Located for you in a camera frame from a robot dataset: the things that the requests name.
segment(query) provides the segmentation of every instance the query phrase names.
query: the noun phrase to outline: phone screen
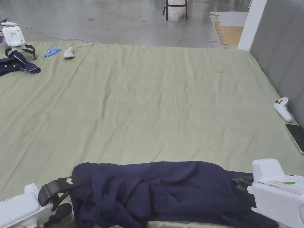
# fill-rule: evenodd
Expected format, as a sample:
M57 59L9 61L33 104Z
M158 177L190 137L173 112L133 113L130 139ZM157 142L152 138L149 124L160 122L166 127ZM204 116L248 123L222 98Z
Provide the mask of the phone screen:
M292 124L286 124L286 128L299 151L304 154L304 129L301 126Z

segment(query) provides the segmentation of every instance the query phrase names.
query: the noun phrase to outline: concrete floor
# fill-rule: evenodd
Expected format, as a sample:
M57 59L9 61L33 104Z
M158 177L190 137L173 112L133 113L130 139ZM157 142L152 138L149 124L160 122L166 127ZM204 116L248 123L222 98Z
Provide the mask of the concrete floor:
M62 39L174 47L212 47L210 12L246 11L250 0L189 1L188 20L166 22L164 0L0 0L0 20ZM22 28L26 41L57 41Z

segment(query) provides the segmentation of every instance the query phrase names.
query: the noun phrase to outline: stool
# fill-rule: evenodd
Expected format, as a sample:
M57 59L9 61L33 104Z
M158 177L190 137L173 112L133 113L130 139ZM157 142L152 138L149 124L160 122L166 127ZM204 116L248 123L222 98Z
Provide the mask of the stool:
M188 1L185 0L185 5L169 5L169 0L166 0L166 5L164 7L163 15L166 10L166 21L168 21L168 7L186 7L186 20L188 20Z

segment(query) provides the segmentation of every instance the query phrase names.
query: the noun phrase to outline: gray upholstered wall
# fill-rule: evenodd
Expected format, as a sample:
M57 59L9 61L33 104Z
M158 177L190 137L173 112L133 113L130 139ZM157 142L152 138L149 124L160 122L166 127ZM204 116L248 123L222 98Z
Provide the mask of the gray upholstered wall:
M304 0L268 0L250 51L304 127Z

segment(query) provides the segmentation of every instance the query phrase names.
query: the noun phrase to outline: dark blue fabric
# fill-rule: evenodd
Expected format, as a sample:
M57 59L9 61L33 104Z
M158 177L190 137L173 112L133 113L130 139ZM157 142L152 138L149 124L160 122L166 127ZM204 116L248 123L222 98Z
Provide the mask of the dark blue fabric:
M13 51L9 58L0 59L0 76L19 70L26 70L30 73L41 71L35 64L27 62L25 57L17 51Z
M232 192L233 178L249 173L225 171L202 161L116 165L83 163L71 190L78 228L120 225L145 228L147 221L189 221L237 228L277 228L255 212L243 210Z

